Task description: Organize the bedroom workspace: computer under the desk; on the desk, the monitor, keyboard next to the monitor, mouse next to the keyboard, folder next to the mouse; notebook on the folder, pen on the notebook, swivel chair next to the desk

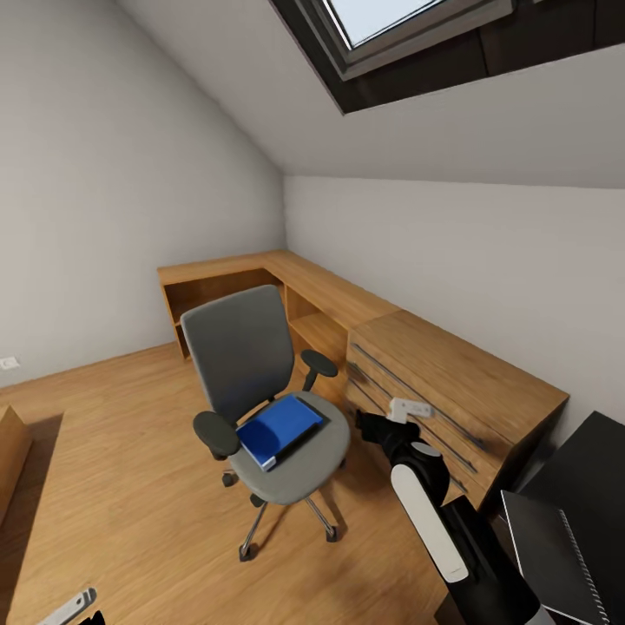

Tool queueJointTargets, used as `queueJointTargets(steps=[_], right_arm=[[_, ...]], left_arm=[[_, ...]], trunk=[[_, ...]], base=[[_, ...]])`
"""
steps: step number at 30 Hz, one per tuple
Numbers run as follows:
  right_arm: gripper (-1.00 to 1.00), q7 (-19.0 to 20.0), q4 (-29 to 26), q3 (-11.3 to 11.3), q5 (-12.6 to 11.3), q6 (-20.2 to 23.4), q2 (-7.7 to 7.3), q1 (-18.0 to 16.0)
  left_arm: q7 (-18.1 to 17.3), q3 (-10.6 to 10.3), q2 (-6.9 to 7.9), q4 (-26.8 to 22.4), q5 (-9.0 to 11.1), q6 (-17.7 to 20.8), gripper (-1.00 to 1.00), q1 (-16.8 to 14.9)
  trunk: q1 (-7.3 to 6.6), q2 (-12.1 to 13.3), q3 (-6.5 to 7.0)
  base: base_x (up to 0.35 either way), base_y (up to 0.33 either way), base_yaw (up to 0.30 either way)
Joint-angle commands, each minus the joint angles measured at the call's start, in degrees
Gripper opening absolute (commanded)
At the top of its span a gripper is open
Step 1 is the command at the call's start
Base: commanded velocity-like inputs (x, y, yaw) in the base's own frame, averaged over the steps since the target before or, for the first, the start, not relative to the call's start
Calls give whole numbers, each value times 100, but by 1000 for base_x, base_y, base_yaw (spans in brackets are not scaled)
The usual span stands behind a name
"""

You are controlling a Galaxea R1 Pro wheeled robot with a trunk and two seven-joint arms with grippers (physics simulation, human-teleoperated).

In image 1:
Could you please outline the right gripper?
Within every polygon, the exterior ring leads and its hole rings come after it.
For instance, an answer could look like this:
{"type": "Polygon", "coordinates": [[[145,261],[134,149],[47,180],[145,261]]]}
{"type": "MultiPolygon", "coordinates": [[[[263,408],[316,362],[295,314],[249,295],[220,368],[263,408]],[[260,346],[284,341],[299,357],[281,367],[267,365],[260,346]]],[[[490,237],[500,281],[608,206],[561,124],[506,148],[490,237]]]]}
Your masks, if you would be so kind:
{"type": "Polygon", "coordinates": [[[362,439],[366,442],[380,444],[382,450],[385,450],[386,440],[393,433],[405,431],[413,437],[419,437],[420,429],[416,423],[406,421],[405,424],[394,423],[384,416],[362,413],[357,410],[355,417],[355,428],[362,431],[362,439]]]}

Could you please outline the notebook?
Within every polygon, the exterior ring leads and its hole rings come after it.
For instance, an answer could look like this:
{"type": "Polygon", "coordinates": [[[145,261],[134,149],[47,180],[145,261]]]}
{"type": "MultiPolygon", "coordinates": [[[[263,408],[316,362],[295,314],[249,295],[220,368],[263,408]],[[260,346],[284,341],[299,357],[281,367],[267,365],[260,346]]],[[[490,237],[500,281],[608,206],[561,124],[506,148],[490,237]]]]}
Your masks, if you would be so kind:
{"type": "Polygon", "coordinates": [[[521,575],[542,605],[585,625],[609,625],[562,509],[501,495],[521,575]]]}

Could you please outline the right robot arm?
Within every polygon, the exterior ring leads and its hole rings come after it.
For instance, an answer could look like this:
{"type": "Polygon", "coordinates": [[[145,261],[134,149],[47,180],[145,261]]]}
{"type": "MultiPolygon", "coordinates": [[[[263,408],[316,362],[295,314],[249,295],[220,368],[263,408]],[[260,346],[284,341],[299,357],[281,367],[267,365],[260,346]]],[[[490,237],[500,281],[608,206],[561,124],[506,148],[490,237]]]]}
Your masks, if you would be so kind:
{"type": "Polygon", "coordinates": [[[556,625],[467,496],[443,505],[451,481],[444,456],[407,421],[433,419],[432,406],[402,398],[389,406],[386,417],[357,410],[355,428],[388,457],[391,486],[465,625],[556,625]]]}

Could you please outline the swivel chair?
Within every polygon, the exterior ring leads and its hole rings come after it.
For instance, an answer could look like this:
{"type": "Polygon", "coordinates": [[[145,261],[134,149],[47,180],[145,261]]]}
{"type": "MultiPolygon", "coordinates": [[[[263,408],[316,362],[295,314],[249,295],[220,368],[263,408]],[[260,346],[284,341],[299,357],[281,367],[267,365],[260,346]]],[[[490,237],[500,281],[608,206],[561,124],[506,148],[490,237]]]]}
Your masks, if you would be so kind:
{"type": "Polygon", "coordinates": [[[252,558],[250,543],[269,503],[305,500],[326,528],[326,541],[336,542],[337,529],[309,496],[342,466],[351,445],[352,431],[344,412],[310,392],[318,373],[335,378],[337,366],[322,352],[304,350],[300,356],[310,370],[302,391],[274,397],[288,386],[295,362],[285,306],[274,285],[255,286],[195,307],[182,314],[181,325],[212,409],[194,417],[194,431],[216,461],[229,460],[231,468],[222,470],[224,486],[234,482],[230,473],[235,472],[253,492],[253,506],[261,507],[239,547],[240,561],[252,558]],[[237,431],[291,395],[323,418],[323,424],[264,472],[240,443],[237,431]],[[267,400],[269,404],[237,425],[267,400]]]}

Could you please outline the folder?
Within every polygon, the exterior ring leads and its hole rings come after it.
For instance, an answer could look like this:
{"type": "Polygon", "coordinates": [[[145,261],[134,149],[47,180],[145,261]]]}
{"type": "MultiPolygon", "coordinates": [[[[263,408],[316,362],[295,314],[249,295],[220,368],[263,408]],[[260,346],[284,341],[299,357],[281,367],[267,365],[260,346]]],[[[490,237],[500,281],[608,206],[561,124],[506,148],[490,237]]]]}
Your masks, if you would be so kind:
{"type": "Polygon", "coordinates": [[[240,443],[267,472],[323,424],[316,412],[294,395],[240,428],[240,443]]]}

